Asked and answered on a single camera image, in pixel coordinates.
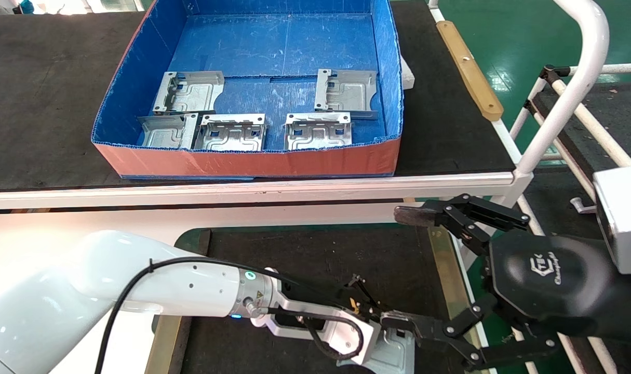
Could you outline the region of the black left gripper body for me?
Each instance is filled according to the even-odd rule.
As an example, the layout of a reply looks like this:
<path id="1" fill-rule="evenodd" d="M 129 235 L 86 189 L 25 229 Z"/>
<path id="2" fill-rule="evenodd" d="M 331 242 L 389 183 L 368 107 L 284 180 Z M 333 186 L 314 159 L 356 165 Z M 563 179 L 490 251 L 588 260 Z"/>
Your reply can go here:
<path id="1" fill-rule="evenodd" d="M 345 310 L 363 322 L 380 322 L 380 315 L 386 312 L 386 303 L 373 298 L 363 290 L 342 290 L 340 301 Z"/>

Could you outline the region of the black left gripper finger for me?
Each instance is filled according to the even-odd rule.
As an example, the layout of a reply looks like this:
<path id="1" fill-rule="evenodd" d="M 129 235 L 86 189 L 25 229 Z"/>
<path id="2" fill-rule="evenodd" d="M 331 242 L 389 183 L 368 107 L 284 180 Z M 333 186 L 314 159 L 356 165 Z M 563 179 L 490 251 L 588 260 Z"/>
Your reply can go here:
<path id="1" fill-rule="evenodd" d="M 506 324 L 521 331 L 523 339 L 483 348 L 476 348 L 467 342 L 465 334 L 492 314 L 502 317 Z M 522 315 L 510 303 L 491 293 L 477 299 L 450 321 L 391 310 L 380 315 L 380 324 L 382 327 L 412 333 L 421 348 L 460 354 L 462 366 L 467 371 L 533 362 L 555 353 L 560 348 L 554 331 Z"/>

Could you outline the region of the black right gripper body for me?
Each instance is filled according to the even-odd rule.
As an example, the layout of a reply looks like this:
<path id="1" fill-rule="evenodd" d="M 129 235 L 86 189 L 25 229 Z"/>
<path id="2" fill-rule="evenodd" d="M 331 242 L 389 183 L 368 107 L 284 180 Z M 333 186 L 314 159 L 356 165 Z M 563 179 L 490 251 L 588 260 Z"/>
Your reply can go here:
<path id="1" fill-rule="evenodd" d="M 602 240 L 513 230 L 491 241 L 489 262 L 496 295 L 530 322 L 631 344 L 631 275 Z"/>

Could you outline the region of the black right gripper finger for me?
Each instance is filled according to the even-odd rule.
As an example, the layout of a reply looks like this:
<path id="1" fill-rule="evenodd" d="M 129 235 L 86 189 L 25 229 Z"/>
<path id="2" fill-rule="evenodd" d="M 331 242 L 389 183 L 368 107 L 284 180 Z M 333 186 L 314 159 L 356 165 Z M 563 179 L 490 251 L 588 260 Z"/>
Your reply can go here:
<path id="1" fill-rule="evenodd" d="M 508 232 L 525 231 L 530 222 L 524 213 L 469 194 L 448 201 L 426 201 L 420 207 L 396 206 L 394 219 L 403 225 L 441 226 L 477 256 L 489 255 L 491 241 L 491 235 L 477 223 Z"/>

